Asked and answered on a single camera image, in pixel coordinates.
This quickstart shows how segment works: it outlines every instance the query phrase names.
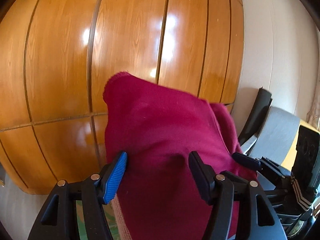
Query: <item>magenta fabric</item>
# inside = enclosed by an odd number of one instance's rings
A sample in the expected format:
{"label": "magenta fabric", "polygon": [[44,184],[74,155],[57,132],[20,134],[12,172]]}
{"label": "magenta fabric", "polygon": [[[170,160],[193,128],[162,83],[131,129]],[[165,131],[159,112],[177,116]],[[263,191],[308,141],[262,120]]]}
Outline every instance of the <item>magenta fabric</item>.
{"label": "magenta fabric", "polygon": [[[256,179],[231,157],[240,146],[224,105],[123,72],[109,80],[103,99],[107,161],[119,151],[128,153],[117,194],[133,240],[202,238],[212,208],[200,198],[188,168],[191,151],[216,173],[228,170]],[[236,232],[237,211],[235,204],[230,236]]]}

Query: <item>curtain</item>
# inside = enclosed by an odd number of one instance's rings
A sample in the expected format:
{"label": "curtain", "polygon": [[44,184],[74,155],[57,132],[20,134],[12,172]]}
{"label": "curtain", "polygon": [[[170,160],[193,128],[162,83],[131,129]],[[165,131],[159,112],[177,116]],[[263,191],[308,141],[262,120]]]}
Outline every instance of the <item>curtain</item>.
{"label": "curtain", "polygon": [[319,30],[318,30],[318,44],[319,44],[318,78],[317,78],[316,91],[313,99],[312,108],[307,114],[307,122],[319,130],[319,119],[320,119],[320,32]]}

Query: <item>black mount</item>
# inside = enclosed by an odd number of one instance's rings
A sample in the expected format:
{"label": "black mount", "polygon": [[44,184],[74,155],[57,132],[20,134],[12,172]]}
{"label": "black mount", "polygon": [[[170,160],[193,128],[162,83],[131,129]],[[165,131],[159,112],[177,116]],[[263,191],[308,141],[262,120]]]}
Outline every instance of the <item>black mount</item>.
{"label": "black mount", "polygon": [[[202,162],[197,152],[189,154],[188,163],[201,198],[212,205],[212,212],[202,240],[227,240],[233,202],[239,201],[236,240],[286,240],[298,220],[312,217],[296,202],[290,184],[290,172],[267,158],[253,159],[234,153],[233,159],[260,172],[276,188],[264,191],[255,181],[247,181],[229,171],[216,174]],[[114,163],[82,182],[61,180],[50,192],[31,229],[28,240],[79,240],[76,200],[82,200],[88,240],[113,240],[102,205],[106,181]],[[319,219],[312,225],[319,224]],[[313,239],[319,229],[310,226],[298,239]]]}

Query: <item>blue gripper pad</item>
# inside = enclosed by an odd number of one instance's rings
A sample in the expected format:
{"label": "blue gripper pad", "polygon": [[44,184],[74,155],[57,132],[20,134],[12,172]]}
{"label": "blue gripper pad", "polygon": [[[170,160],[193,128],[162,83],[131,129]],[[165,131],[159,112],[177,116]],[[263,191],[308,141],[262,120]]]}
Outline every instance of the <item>blue gripper pad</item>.
{"label": "blue gripper pad", "polygon": [[104,193],[103,200],[105,204],[108,204],[115,197],[125,172],[127,161],[127,153],[120,152],[108,167],[106,174],[103,176],[101,186]]}

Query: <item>wooden cabinet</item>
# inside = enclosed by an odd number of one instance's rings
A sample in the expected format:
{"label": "wooden cabinet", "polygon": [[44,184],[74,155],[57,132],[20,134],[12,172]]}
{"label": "wooden cabinet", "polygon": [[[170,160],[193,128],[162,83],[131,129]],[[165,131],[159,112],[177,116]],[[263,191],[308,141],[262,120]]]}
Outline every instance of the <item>wooden cabinet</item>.
{"label": "wooden cabinet", "polygon": [[16,0],[0,23],[2,165],[31,194],[99,171],[119,71],[232,104],[243,20],[242,0]]}

